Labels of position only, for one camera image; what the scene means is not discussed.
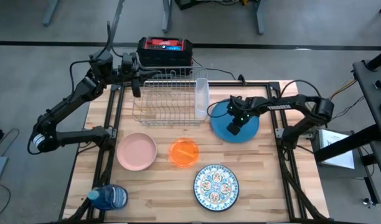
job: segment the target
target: orange plastic dish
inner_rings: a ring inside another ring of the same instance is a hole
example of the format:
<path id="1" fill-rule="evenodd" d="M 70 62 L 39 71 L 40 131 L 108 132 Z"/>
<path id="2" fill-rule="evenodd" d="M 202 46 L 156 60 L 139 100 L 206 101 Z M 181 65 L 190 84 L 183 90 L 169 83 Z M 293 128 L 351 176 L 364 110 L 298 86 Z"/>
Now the orange plastic dish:
<path id="1" fill-rule="evenodd" d="M 199 159 L 199 147 L 191 139 L 177 139 L 170 147 L 169 159 L 176 167 L 189 168 Z"/>

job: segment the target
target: concrete floor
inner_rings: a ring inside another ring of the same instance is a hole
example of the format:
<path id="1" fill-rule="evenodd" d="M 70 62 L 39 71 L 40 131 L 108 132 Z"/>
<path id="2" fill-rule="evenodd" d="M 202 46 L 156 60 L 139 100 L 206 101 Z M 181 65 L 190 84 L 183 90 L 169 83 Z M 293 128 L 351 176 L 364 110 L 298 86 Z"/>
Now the concrete floor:
<path id="1" fill-rule="evenodd" d="M 0 40 L 105 41 L 106 20 L 113 20 L 118 1 L 60 1 L 50 27 L 41 25 L 46 1 L 0 0 Z M 162 36 L 161 2 L 127 0 L 115 41 L 136 42 L 143 36 Z M 381 45 L 381 0 L 281 1 L 266 5 L 266 33 L 255 34 L 250 9 L 204 4 L 188 11 L 173 6 L 172 31 L 166 35 L 193 42 L 253 44 Z M 70 93 L 68 66 L 87 58 L 99 48 L 0 46 L 0 128 L 19 128 L 21 133 L 8 152 L 9 162 L 0 180 L 12 192 L 11 202 L 0 223 L 38 223 L 58 219 L 77 146 L 31 156 L 26 144 L 38 115 Z M 134 49 L 120 49 L 121 52 Z M 194 49 L 194 58 L 206 67 L 243 74 L 248 80 L 305 79 L 329 96 L 346 81 L 352 63 L 380 52 L 335 50 L 240 50 Z M 88 69 L 74 69 L 79 81 Z M 229 80 L 227 74 L 209 72 L 211 80 Z M 313 94 L 300 84 L 299 92 Z M 354 85 L 334 99 L 335 113 L 362 96 Z M 88 105 L 71 114 L 59 130 L 81 130 Z M 331 129 L 360 130 L 373 118 L 361 102 Z M 381 175 L 373 179 L 381 198 Z M 331 218 L 340 221 L 381 223 L 381 204 L 362 205 L 368 196 L 363 181 L 322 179 Z M 1 202 L 7 194 L 0 189 Z"/>

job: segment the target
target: blue bottle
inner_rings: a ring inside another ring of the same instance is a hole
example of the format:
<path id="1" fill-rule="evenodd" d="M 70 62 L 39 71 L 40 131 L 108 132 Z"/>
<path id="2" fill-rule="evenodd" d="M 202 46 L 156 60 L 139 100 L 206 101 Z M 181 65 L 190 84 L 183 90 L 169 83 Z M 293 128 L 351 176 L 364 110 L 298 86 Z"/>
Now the blue bottle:
<path id="1" fill-rule="evenodd" d="M 93 189 L 87 197 L 93 206 L 101 211 L 123 208 L 128 201 L 127 191 L 113 184 Z"/>

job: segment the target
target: wooden table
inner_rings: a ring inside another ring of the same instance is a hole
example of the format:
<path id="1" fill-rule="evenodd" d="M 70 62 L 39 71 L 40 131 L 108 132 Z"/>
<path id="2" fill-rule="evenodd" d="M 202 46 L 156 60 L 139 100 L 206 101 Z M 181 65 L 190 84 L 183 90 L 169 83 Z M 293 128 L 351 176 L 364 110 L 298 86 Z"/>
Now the wooden table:
<path id="1" fill-rule="evenodd" d="M 280 81 L 283 88 L 289 81 Z M 284 96 L 298 93 L 290 85 Z M 210 87 L 210 103 L 229 95 L 264 96 L 260 87 Z M 109 91 L 90 103 L 85 128 L 103 125 Z M 282 222 L 288 221 L 285 194 L 278 163 L 270 113 L 260 117 L 257 135 L 246 143 L 230 144 L 219 139 L 211 130 L 209 119 L 200 126 L 142 126 L 131 113 L 133 96 L 125 91 L 118 142 L 131 133 L 146 133 L 158 145 L 158 156 L 151 167 L 133 172 L 122 168 L 115 158 L 111 183 L 123 186 L 129 194 L 128 205 L 121 210 L 106 212 L 106 222 Z M 115 115 L 112 110 L 112 123 Z M 289 125 L 303 115 L 286 111 Z M 168 161 L 171 143 L 181 137 L 192 138 L 199 145 L 200 157 L 196 165 L 179 169 Z M 311 149 L 307 140 L 299 144 Z M 71 179 L 63 217 L 76 211 L 92 187 L 98 149 L 79 154 Z M 329 216 L 314 156 L 304 150 L 294 150 L 301 186 L 308 198 L 325 216 Z M 240 194 L 236 204 L 221 213 L 202 208 L 193 194 L 196 173 L 206 165 L 222 164 L 230 168 L 239 181 Z M 294 209 L 298 214 L 296 196 L 292 193 Z"/>

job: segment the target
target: blue and white plate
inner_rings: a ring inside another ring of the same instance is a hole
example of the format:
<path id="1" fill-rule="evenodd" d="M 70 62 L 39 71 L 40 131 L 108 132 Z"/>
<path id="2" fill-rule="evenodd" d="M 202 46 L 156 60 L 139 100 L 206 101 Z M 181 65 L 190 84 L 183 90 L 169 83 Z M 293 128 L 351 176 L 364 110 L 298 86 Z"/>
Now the blue and white plate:
<path id="1" fill-rule="evenodd" d="M 204 167 L 196 175 L 193 189 L 197 201 L 213 212 L 229 209 L 239 196 L 239 183 L 235 174 L 221 165 Z"/>

